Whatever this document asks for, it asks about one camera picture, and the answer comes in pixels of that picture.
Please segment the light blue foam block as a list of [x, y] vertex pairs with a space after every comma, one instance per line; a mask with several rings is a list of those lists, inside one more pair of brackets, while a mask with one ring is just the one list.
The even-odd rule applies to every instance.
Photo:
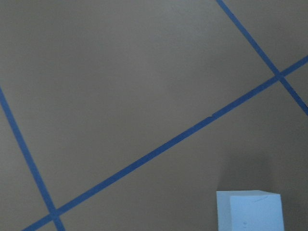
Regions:
[[219, 231], [283, 231], [281, 195], [260, 190], [217, 191]]

